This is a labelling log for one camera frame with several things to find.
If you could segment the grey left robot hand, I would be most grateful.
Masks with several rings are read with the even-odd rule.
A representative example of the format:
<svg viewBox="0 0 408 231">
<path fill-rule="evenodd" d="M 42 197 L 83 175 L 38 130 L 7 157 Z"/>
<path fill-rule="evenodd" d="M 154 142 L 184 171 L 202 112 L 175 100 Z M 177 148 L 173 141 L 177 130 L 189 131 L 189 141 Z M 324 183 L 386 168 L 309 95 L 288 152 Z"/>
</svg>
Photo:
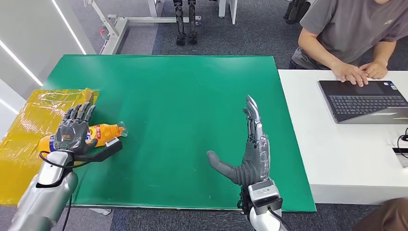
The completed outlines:
<svg viewBox="0 0 408 231">
<path fill-rule="evenodd" d="M 70 107 L 63 115 L 54 136 L 54 149 L 67 150 L 75 154 L 85 154 L 93 149 L 98 140 L 86 142 L 89 119 L 95 108 L 90 102 Z"/>
</svg>

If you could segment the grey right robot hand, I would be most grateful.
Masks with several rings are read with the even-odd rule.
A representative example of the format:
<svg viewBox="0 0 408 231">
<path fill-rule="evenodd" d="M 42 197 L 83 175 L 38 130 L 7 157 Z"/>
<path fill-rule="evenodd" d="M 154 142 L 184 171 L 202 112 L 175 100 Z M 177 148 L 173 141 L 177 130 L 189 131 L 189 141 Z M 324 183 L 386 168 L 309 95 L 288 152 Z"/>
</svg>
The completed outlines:
<svg viewBox="0 0 408 231">
<path fill-rule="evenodd" d="M 269 179 L 270 148 L 258 106 L 250 95 L 246 96 L 246 107 L 242 110 L 247 119 L 247 140 L 242 163 L 231 166 L 220 160 L 214 151 L 207 151 L 206 155 L 213 169 L 233 183 L 247 187 Z"/>
</svg>

